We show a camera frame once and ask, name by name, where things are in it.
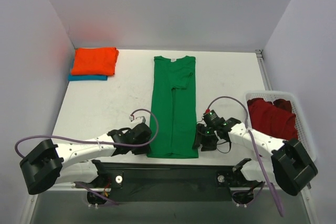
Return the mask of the green t shirt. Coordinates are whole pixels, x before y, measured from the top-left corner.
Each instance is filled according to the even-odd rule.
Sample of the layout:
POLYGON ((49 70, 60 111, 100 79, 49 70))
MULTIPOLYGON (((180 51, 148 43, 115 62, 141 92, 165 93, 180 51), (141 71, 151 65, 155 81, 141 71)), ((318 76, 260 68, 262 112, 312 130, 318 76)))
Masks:
POLYGON ((150 129, 156 133, 149 158, 198 158, 196 134, 196 59, 154 57, 150 129))

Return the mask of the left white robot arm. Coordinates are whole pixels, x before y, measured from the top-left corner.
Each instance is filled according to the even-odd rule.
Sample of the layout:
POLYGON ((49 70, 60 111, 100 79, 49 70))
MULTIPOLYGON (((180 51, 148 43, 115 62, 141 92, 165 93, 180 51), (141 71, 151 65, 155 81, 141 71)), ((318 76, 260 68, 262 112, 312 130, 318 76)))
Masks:
POLYGON ((95 159, 128 152, 143 154, 153 140, 151 136, 151 129, 140 123, 132 129, 112 130, 85 141, 57 144, 51 138, 43 140, 19 164, 28 193, 37 195, 54 184, 67 182, 84 182, 100 188, 106 183, 106 175, 95 159))

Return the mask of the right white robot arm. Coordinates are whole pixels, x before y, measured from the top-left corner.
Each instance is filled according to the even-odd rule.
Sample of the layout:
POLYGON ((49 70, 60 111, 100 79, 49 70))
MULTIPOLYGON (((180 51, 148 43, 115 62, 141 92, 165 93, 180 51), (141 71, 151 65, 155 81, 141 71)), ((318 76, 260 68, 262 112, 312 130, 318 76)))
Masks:
POLYGON ((318 169, 298 139, 283 140, 248 127, 235 118, 225 120, 215 111, 203 115, 197 123, 194 148, 215 150, 219 141, 243 146, 255 158, 245 157, 233 166, 233 182, 245 186, 250 181, 270 182, 296 196, 318 174, 318 169))

